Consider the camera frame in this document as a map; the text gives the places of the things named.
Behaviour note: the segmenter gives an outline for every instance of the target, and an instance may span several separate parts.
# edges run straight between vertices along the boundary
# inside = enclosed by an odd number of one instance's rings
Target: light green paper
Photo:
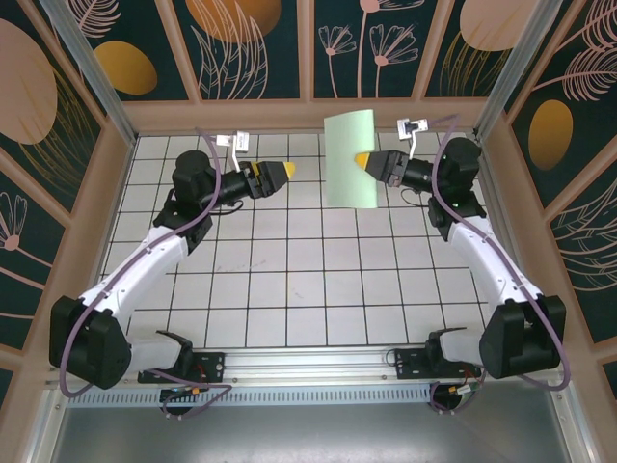
[[[377,180],[356,164],[358,154],[375,150],[373,110],[326,118],[324,127],[328,206],[377,207]]]

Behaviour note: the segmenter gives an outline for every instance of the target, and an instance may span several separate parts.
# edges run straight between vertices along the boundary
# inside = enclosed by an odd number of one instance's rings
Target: white tile floor
[[[407,150],[392,133],[379,148]],[[421,134],[432,160],[440,138]],[[129,332],[169,329],[197,348],[424,342],[443,327],[482,326],[488,307],[469,270],[428,221],[428,195],[380,185],[380,207],[324,207],[322,135],[252,135],[244,156],[296,163],[267,200],[246,200],[165,275]],[[132,163],[103,272],[137,246],[171,188],[174,160],[203,149],[195,136],[143,137]],[[484,200],[476,182],[474,190]]]

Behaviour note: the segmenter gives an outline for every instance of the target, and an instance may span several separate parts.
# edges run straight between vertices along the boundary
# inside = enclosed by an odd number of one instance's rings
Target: metal base plate
[[[465,369],[476,377],[480,368],[464,362],[442,362],[436,368],[431,366],[426,349],[394,349],[394,365],[398,379],[465,379]]]
[[[205,373],[208,383],[221,383],[225,371],[225,354],[223,352],[196,352],[193,356],[194,365],[182,379],[202,383],[201,372]],[[173,370],[163,370],[172,376],[176,376]],[[168,384],[174,383],[160,376],[156,376],[148,371],[141,371],[137,377],[137,382],[142,384]]]

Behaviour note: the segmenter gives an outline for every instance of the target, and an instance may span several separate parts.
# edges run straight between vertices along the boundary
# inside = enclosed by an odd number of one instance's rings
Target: white connector clip
[[[236,153],[249,150],[249,132],[236,131],[233,135],[217,135],[216,144],[219,147],[231,147],[231,160],[235,172],[240,172],[240,165]]]
[[[399,119],[396,121],[396,128],[398,129],[399,140],[412,140],[412,146],[409,150],[409,158],[411,159],[414,157],[414,151],[416,150],[416,133],[426,132],[428,130],[428,121],[426,119],[418,119],[417,121]]]

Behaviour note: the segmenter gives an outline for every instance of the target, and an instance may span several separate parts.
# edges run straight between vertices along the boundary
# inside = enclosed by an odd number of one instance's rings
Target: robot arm
[[[237,163],[234,156],[234,163],[235,171],[222,175],[216,205],[234,204],[247,197],[267,198],[279,191],[294,174],[294,165],[290,162]],[[193,221],[212,199],[215,171],[205,153],[184,152],[175,165],[174,188],[139,247],[112,275],[76,300],[63,296],[51,310],[49,360],[58,367],[68,333],[77,318],[132,257],[145,248],[148,250],[94,308],[70,351],[67,371],[101,389],[113,387],[128,372],[157,368],[186,378],[195,367],[192,343],[178,335],[161,331],[139,337],[124,335],[131,315],[146,292],[188,257],[212,228],[212,218],[208,215],[185,232],[151,246],[157,238]]]
[[[427,127],[426,121],[399,122],[400,138],[415,139],[417,131]],[[388,186],[404,186],[416,192],[433,194],[431,173],[433,164],[413,159],[410,153],[398,150],[359,154],[356,162],[377,180]],[[488,235],[493,235],[486,212],[471,191],[478,170],[480,148],[471,140],[455,138],[443,151],[438,170],[438,188],[446,203],[459,215]],[[486,295],[491,319],[486,330],[467,328],[440,330],[431,333],[426,342],[433,364],[467,362],[483,366],[494,378],[514,376],[559,365],[559,355],[548,332],[524,297],[521,288],[499,258],[497,252],[466,225],[456,222],[440,206],[435,197],[428,202],[431,224],[442,239],[468,264],[476,282]],[[523,281],[523,286],[535,295],[536,302],[547,316],[560,340],[563,340],[565,307],[556,296],[546,297],[530,282],[508,257]]]

